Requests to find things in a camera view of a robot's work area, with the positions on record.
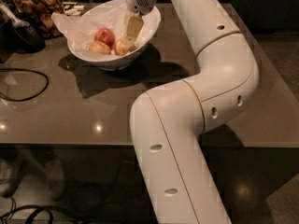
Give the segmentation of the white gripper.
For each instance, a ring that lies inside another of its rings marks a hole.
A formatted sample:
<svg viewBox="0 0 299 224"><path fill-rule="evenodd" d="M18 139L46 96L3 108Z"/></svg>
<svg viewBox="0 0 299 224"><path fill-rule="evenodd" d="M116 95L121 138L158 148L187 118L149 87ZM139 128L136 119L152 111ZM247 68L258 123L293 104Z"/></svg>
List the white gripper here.
<svg viewBox="0 0 299 224"><path fill-rule="evenodd" d="M123 36L125 46L131 47L136 42L144 25L142 16L149 14L156 2L157 0L126 0L130 12L125 19L125 33Z"/></svg>

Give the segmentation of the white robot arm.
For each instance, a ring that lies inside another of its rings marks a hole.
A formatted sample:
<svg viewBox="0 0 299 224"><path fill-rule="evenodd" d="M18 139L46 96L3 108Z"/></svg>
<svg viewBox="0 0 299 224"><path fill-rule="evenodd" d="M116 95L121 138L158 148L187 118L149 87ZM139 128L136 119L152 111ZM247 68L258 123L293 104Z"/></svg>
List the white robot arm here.
<svg viewBox="0 0 299 224"><path fill-rule="evenodd" d="M156 1L126 0L137 17ZM171 1L200 72L135 100L135 154L160 224L232 224L197 139L247 108L259 83L258 65L218 0Z"/></svg>

